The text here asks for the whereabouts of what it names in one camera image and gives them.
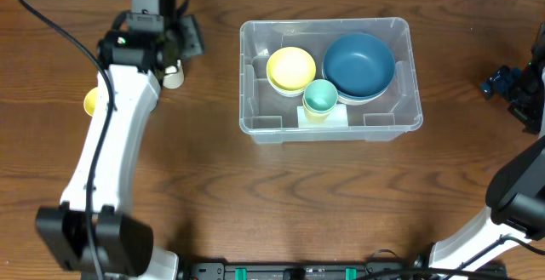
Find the cream plastic cup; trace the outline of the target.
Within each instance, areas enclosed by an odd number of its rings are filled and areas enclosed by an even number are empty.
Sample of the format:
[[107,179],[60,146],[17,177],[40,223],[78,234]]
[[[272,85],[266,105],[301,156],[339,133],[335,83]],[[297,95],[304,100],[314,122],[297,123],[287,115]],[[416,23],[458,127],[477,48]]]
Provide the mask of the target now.
[[163,76],[163,87],[166,89],[177,89],[185,80],[184,71],[182,69],[181,60],[177,60],[174,66],[165,68]]

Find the yellow small bowl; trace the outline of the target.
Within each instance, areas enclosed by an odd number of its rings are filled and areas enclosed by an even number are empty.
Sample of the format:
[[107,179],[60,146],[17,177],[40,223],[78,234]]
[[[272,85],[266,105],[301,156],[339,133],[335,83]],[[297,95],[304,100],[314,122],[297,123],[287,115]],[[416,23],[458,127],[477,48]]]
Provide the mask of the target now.
[[274,52],[267,61],[267,77],[299,76],[312,81],[316,76],[316,63],[304,49],[285,47]]

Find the white small bowl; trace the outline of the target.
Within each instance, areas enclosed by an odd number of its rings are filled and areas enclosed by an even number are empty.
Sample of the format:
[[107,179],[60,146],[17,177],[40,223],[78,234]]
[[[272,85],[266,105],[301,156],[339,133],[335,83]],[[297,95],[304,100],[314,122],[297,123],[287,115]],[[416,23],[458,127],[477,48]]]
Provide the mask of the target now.
[[297,90],[286,90],[286,89],[281,89],[279,87],[276,87],[276,86],[272,86],[279,94],[281,94],[282,96],[285,96],[285,97],[296,97],[296,96],[299,96],[301,94],[303,94],[304,90],[305,89],[297,89]]

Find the dark blue bowl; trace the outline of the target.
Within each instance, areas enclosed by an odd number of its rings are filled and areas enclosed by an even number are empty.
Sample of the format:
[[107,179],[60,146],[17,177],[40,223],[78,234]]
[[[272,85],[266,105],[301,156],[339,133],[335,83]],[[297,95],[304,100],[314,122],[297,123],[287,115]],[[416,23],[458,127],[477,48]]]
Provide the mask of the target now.
[[352,33],[337,38],[324,53],[322,73],[327,76],[381,73],[395,75],[392,50],[379,38]]
[[340,97],[348,100],[367,101],[378,98],[385,93],[393,80],[393,75],[384,76],[381,73],[356,75],[324,75],[336,87]]

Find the green plastic cup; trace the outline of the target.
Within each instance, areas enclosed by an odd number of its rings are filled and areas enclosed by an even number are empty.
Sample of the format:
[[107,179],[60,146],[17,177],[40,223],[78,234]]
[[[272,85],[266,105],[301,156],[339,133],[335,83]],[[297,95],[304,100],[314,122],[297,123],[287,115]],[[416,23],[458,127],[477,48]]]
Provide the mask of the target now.
[[303,92],[303,103],[316,113],[331,111],[337,104],[338,91],[335,85],[324,79],[310,82]]

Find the light grey small bowl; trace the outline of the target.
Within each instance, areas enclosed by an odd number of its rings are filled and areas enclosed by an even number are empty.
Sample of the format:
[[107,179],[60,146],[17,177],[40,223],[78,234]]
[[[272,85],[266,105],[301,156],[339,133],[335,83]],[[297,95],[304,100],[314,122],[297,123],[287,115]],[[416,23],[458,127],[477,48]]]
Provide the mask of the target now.
[[267,80],[274,90],[286,97],[303,94],[303,91],[311,82],[306,77],[299,76],[281,77],[280,79],[268,77]]

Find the beige large bowl top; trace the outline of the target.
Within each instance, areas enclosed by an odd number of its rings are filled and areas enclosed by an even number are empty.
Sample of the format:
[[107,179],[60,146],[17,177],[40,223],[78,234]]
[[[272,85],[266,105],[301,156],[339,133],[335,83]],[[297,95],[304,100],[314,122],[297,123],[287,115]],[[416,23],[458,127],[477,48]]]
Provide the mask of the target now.
[[333,82],[331,82],[329,79],[326,79],[326,81],[331,83],[336,88],[338,101],[343,103],[343,104],[349,105],[349,106],[360,106],[360,105],[369,103],[369,102],[377,99],[378,97],[380,97],[382,94],[384,94],[386,92],[386,90],[382,90],[381,92],[379,92],[377,94],[373,94],[372,96],[356,97],[356,96],[351,96],[349,94],[345,94],[345,93],[341,92],[341,90],[339,88],[337,88],[337,85],[334,84]]

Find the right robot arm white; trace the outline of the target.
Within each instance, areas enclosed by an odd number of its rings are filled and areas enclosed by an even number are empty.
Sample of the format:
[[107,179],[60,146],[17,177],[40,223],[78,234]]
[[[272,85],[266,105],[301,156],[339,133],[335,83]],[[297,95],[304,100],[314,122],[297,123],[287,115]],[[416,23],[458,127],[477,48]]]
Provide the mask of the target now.
[[487,99],[501,96],[524,131],[538,138],[495,174],[478,215],[431,247],[422,278],[506,277],[491,262],[544,237],[544,30],[538,30],[524,69],[501,66],[480,88]]

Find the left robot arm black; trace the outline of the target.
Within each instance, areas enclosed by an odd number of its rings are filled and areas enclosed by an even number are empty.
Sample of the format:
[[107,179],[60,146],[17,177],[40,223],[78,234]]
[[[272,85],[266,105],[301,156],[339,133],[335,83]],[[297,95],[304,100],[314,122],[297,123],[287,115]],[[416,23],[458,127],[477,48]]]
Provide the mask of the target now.
[[84,279],[181,279],[178,254],[134,219],[133,181],[142,136],[162,89],[183,84],[182,63],[204,51],[196,19],[177,0],[132,0],[90,60],[97,97],[82,154],[57,207],[36,228],[66,271]]

